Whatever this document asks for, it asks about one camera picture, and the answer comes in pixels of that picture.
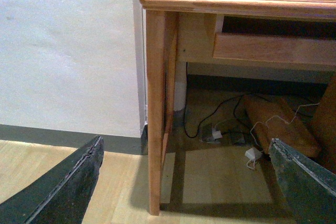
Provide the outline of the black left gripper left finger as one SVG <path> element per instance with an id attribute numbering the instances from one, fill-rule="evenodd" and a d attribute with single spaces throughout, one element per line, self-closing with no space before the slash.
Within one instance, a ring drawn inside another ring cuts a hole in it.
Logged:
<path id="1" fill-rule="evenodd" d="M 82 223 L 103 162 L 96 136 L 1 203 L 1 223 Z"/>

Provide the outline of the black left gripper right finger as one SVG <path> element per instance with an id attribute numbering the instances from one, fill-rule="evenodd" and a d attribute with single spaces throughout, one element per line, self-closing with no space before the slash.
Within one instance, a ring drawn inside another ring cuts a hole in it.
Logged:
<path id="1" fill-rule="evenodd" d="M 335 223 L 335 174 L 278 138 L 268 151 L 297 223 Z"/>

